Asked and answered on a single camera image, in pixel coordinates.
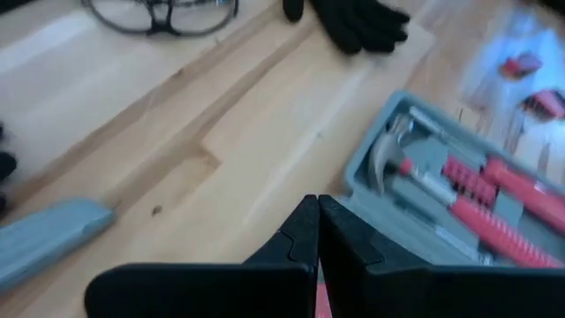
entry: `hammer handle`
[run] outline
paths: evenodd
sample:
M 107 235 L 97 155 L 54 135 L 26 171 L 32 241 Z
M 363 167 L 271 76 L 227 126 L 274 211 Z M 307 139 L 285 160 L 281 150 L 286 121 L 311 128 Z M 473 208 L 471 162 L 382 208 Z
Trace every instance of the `hammer handle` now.
M 565 234 L 565 201 L 562 198 L 544 191 L 536 180 L 512 171 L 499 159 L 488 160 L 483 176 L 515 195 L 533 215 Z
M 497 253 L 527 268 L 562 268 L 563 264 L 545 254 L 502 219 L 459 196 L 451 212 Z

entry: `wooden workbench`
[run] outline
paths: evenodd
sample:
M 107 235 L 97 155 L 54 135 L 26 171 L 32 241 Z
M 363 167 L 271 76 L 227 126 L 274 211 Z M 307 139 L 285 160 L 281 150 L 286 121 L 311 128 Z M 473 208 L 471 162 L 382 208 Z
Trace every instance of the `wooden workbench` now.
M 0 316 L 83 317 L 88 282 L 128 261 L 243 261 L 306 193 L 342 191 L 343 166 L 396 89 L 561 183 L 563 124 L 516 110 L 565 83 L 559 20 L 515 0 L 388 2 L 414 17 L 390 57 L 340 55 L 309 7 L 289 25 L 280 0 L 241 0 L 235 21 L 191 40 L 116 34 L 70 0 L 0 17 L 4 147 L 20 161 L 1 224 L 77 195 L 118 215 L 0 295 Z M 498 64 L 524 49 L 543 69 L 501 78 Z

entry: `black glove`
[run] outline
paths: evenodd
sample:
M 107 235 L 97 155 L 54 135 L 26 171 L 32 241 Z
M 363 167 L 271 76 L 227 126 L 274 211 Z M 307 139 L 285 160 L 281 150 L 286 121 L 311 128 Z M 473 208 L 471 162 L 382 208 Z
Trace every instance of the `black glove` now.
M 302 18 L 305 0 L 282 0 L 284 14 L 291 22 Z M 404 25 L 410 16 L 376 0 L 310 0 L 322 25 L 335 45 L 346 54 L 361 49 L 391 53 L 406 41 Z
M 0 140 L 2 140 L 4 136 L 4 126 L 0 123 Z M 8 178 L 12 172 L 16 170 L 16 166 L 18 162 L 13 155 L 0 151 L 0 183 Z M 8 204 L 8 200 L 6 199 L 5 194 L 0 193 L 0 218 L 4 215 L 6 210 L 6 206 Z
M 563 0 L 541 0 L 541 3 L 565 15 L 565 3 Z
M 2 0 L 0 1 L 0 13 L 7 12 L 11 9 L 15 9 L 22 4 L 26 4 L 32 0 Z

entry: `red handle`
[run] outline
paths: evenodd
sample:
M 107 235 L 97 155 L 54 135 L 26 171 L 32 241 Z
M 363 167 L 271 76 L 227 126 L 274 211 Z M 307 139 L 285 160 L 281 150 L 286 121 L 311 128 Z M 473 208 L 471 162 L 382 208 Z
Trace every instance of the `red handle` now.
M 474 231 L 495 252 L 528 268 L 562 268 L 563 264 L 545 254 L 499 217 L 464 197 L 458 197 L 451 212 Z
M 478 172 L 452 155 L 448 156 L 448 160 L 441 168 L 441 174 L 456 186 L 459 193 L 470 193 L 474 201 L 478 201 L 481 205 L 488 208 L 494 205 L 496 201 L 496 187 L 486 182 Z
M 483 171 L 489 181 L 514 194 L 532 214 L 565 234 L 565 202 L 526 176 L 515 173 L 499 159 L 489 159 Z

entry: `eyeglasses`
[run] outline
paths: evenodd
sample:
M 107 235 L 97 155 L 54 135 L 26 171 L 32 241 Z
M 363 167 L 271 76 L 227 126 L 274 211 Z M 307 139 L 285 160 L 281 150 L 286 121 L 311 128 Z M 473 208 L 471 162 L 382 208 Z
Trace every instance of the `eyeglasses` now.
M 237 15 L 238 0 L 82 0 L 104 25 L 124 34 L 202 36 Z

